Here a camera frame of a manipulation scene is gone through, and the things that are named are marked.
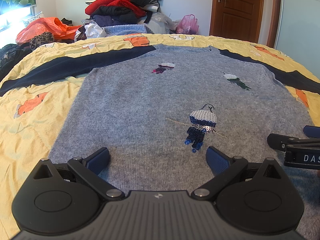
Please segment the grey navy knit sweater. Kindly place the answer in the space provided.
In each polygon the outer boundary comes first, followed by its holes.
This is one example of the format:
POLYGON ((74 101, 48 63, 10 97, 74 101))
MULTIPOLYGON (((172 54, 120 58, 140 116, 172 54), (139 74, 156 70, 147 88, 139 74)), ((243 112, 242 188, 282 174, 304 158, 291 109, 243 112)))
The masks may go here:
POLYGON ((280 160, 270 133, 301 136, 319 125, 319 107, 287 87, 288 75, 228 50, 159 44, 60 57, 8 85, 83 76, 47 157, 63 163, 106 147, 111 163, 100 175, 121 190, 192 191, 212 177, 209 146, 280 160))

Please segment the dark clothes at bed edge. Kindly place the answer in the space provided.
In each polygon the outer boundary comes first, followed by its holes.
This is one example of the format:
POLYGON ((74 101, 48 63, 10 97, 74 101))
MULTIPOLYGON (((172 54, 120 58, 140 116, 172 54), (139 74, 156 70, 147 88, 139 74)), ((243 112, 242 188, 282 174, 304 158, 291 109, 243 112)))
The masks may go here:
POLYGON ((0 80, 18 64, 21 59, 32 52, 29 46, 19 46, 17 44, 7 44, 0 51, 0 80))

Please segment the yellow floral bed quilt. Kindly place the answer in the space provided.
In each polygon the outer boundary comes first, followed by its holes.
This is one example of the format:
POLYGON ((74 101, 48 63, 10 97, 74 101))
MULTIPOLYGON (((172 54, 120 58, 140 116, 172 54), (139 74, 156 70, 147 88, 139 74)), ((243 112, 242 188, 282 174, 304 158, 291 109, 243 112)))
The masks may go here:
MULTIPOLYGON (((40 65, 64 56, 76 58, 156 44, 227 49, 318 81, 300 63, 262 44, 215 36, 142 33, 43 45, 16 64, 5 79, 24 77, 40 65)), ((46 85, 13 89, 1 97, 1 239, 18 233, 11 213, 13 198, 37 161, 48 156, 83 80, 83 76, 68 77, 46 85)))

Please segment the glass sliding wardrobe door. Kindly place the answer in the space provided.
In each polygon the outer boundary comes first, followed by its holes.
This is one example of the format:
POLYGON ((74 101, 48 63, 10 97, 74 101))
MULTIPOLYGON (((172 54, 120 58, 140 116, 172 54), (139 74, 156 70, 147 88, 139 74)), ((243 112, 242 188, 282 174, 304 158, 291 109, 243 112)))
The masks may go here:
POLYGON ((319 0, 281 0, 276 49, 319 77, 319 0))

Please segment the leopard print cloth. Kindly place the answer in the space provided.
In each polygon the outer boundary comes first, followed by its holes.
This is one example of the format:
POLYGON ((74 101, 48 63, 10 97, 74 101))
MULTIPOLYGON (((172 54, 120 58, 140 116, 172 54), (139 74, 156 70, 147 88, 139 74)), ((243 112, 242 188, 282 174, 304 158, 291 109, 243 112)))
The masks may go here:
POLYGON ((40 35, 33 37, 29 42, 29 46, 31 50, 35 50, 41 45, 52 43, 52 42, 54 42, 54 35, 50 32, 44 32, 40 35))

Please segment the white crumpled plastic bag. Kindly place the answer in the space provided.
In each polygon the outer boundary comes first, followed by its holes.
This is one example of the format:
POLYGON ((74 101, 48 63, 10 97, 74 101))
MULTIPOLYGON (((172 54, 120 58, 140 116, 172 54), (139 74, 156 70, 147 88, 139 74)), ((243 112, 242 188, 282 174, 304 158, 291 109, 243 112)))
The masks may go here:
POLYGON ((89 38, 106 37, 106 31, 96 23, 86 23, 75 33, 74 41, 87 40, 89 38))

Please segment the brown wooden door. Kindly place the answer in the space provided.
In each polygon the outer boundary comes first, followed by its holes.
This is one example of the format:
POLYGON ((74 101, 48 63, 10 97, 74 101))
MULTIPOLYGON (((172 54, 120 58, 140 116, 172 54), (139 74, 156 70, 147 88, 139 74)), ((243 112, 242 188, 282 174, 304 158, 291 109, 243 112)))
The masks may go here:
POLYGON ((213 0, 209 34, 258 42, 263 3, 264 0, 213 0))

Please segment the light blue knit garment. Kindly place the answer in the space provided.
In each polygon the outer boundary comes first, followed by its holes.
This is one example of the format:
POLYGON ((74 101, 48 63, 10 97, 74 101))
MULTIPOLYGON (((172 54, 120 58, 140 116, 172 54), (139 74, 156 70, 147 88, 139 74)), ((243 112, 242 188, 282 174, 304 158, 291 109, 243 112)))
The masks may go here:
POLYGON ((107 36, 120 36, 130 34, 153 34, 153 31, 143 24, 125 24, 103 27, 107 36))

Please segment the pink plastic bag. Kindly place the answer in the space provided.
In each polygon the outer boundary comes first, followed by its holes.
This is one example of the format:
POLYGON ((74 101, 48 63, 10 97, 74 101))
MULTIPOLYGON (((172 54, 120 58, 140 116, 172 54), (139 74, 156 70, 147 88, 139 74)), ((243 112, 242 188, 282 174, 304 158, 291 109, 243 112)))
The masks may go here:
POLYGON ((199 25, 197 23, 197 18, 195 15, 185 15, 179 22, 176 28, 176 33, 178 34, 188 34, 195 35, 199 30, 199 25))

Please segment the orange plastic bag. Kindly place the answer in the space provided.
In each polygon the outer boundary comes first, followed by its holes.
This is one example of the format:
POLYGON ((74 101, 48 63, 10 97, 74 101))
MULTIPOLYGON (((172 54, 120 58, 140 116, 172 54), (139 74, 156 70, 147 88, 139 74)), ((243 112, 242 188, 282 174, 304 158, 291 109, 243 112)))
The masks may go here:
POLYGON ((68 26, 57 17, 42 17, 31 22, 16 36, 16 43, 21 45, 29 42, 33 37, 49 32, 55 40, 74 39, 76 31, 81 25, 68 26))

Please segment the dark navy garment on pile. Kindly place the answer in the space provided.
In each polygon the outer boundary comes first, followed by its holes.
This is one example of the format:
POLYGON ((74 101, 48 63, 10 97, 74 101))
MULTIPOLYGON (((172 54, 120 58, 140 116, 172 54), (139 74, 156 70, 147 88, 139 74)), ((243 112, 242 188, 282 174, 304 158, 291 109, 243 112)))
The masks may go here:
POLYGON ((138 18, 131 9, 114 6, 100 6, 91 13, 90 19, 93 19, 100 27, 136 24, 138 22, 138 18))

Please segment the clear plastic bag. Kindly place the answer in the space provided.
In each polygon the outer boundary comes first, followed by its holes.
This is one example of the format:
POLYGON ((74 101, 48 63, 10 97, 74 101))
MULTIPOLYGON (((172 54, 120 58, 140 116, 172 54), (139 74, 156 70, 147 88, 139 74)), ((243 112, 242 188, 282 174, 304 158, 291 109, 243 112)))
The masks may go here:
POLYGON ((161 12, 153 12, 148 23, 145 22, 146 20, 147 17, 142 17, 137 23, 146 25, 154 34, 169 34, 176 30, 179 23, 161 12))

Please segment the red garment on pile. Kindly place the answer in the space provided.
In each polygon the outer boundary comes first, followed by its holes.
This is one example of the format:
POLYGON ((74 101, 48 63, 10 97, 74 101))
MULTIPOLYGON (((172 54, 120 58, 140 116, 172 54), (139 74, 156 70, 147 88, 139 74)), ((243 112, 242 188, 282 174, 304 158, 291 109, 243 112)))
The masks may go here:
POLYGON ((131 0, 95 0, 85 9, 85 14, 92 15, 99 7, 124 7, 130 9, 137 18, 144 17, 146 12, 131 3, 131 0))

